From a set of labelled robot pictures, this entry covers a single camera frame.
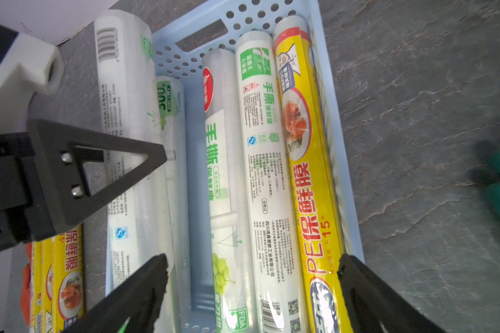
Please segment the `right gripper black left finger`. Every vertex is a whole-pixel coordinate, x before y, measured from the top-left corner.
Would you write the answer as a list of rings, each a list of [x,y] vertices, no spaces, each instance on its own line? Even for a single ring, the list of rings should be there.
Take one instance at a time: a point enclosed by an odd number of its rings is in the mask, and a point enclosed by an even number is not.
[[[66,332],[153,332],[168,285],[166,255],[153,256]]]

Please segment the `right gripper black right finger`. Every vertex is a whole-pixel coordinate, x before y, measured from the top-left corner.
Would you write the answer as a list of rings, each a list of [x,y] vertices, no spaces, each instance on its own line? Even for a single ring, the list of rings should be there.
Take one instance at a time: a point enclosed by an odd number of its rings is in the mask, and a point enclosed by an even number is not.
[[[354,332],[444,333],[357,257],[342,255],[337,277]]]

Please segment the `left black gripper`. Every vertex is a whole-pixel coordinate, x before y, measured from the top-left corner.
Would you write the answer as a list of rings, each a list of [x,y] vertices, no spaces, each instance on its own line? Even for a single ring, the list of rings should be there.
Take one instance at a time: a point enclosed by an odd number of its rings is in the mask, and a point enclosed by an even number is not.
[[[33,95],[56,93],[63,72],[56,46],[0,25],[0,252],[31,240],[24,217],[31,195],[23,150],[29,155],[34,150],[33,162],[54,229],[83,223],[168,160],[162,144],[45,119],[28,121],[29,138],[18,133]],[[137,158],[138,164],[129,162],[118,169],[116,179],[107,185],[95,176],[104,171],[109,153]]]

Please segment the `white green wrap roll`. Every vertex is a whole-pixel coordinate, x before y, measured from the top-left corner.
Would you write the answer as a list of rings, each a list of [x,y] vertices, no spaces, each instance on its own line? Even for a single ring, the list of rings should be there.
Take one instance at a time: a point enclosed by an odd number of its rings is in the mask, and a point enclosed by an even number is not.
[[[203,59],[206,166],[217,332],[258,332],[236,57]]]
[[[167,154],[174,156],[165,164],[172,256],[169,259],[169,285],[163,301],[165,318],[162,324],[171,323],[171,332],[181,332],[190,323],[192,307],[185,94],[179,80],[158,76],[156,81],[162,143]]]
[[[94,21],[101,123],[105,134],[162,142],[151,30],[140,18],[109,10]],[[171,254],[168,189],[160,167],[108,205],[112,288],[151,257]]]
[[[241,35],[236,68],[258,328],[309,332],[271,35]]]

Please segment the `yellow plastic wrap roll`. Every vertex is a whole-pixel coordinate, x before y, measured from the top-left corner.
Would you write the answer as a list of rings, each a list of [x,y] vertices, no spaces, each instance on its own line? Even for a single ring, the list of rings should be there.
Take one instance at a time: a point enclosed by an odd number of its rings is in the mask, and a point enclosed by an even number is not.
[[[308,23],[293,15],[273,33],[301,269],[311,332],[352,332],[338,278],[345,253]]]

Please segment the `light blue plastic basket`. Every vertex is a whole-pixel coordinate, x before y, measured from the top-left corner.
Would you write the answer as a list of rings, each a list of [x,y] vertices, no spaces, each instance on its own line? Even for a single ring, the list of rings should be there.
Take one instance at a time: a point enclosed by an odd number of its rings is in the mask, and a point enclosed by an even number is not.
[[[179,80],[185,94],[187,195],[190,240],[190,287],[192,297],[190,323],[181,332],[217,332],[215,327],[215,301],[213,286],[213,261],[211,222],[208,202],[206,166],[206,129],[203,89],[203,59],[212,50],[226,49],[236,56],[236,42],[250,31],[263,31],[272,37],[276,25],[284,18],[298,15],[308,23],[315,62],[319,100],[324,122],[326,144],[329,152],[336,203],[340,214],[345,253],[363,256],[349,167],[344,146],[340,113],[336,102],[322,17],[316,1],[207,1],[182,18],[170,23],[156,33],[151,32],[154,47],[156,78],[169,76]],[[279,79],[276,82],[280,97]],[[287,172],[290,168],[287,155]],[[290,176],[290,196],[294,201]],[[299,235],[294,211],[294,222]],[[171,332],[172,324],[162,324],[161,315],[154,330]]]

